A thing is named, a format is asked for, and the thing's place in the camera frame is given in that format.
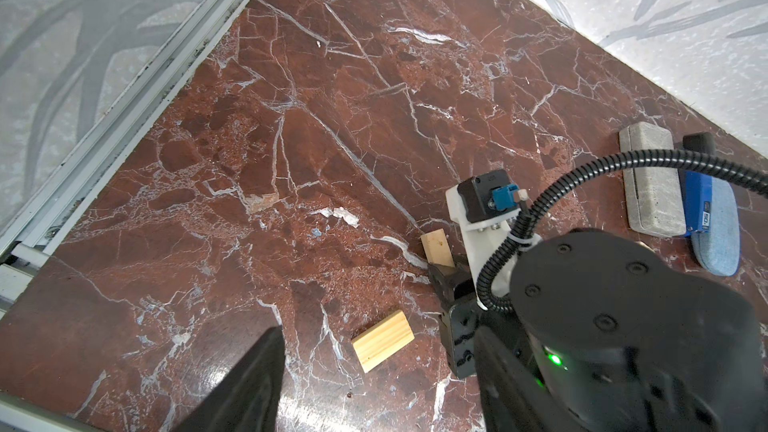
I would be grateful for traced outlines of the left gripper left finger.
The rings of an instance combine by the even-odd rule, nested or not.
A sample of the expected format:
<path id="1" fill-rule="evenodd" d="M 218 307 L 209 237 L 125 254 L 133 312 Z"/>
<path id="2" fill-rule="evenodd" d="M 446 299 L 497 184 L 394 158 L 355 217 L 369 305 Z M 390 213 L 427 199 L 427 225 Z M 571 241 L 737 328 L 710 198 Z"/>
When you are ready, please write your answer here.
<path id="1" fill-rule="evenodd" d="M 274 431 L 285 372 L 280 326 L 269 328 L 176 431 Z"/>

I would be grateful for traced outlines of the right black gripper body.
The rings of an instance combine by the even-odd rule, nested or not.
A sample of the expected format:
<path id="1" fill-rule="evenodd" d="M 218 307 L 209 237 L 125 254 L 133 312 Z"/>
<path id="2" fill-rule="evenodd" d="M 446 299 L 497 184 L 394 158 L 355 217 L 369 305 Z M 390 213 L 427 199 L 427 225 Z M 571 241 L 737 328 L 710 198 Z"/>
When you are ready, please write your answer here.
<path id="1" fill-rule="evenodd" d="M 474 337 L 488 327 L 513 355 L 528 362 L 528 339 L 515 314 L 483 310 L 477 302 L 467 260 L 460 257 L 453 267 L 428 265 L 428 276 L 441 305 L 440 339 L 448 365 L 458 379 L 476 374 Z"/>

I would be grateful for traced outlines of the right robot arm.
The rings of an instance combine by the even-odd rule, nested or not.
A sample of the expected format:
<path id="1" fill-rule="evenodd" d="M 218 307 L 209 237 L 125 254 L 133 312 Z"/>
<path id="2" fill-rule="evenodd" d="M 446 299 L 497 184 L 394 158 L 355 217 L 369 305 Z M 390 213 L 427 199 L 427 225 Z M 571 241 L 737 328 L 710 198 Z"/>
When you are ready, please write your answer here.
<path id="1" fill-rule="evenodd" d="M 465 259 L 433 265 L 451 370 L 490 431 L 763 431 L 760 326 L 739 293 L 576 229 L 521 256 L 509 312 L 480 309 Z"/>

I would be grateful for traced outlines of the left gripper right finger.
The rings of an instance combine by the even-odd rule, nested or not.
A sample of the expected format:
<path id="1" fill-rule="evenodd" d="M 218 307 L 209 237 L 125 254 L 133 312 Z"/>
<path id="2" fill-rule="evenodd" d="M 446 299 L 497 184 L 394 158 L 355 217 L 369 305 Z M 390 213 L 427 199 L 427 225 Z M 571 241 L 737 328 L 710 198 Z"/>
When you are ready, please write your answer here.
<path id="1" fill-rule="evenodd" d="M 474 353 L 487 430 L 583 429 L 539 382 L 538 366 L 524 332 L 496 333 L 492 328 L 482 326 L 475 333 Z"/>

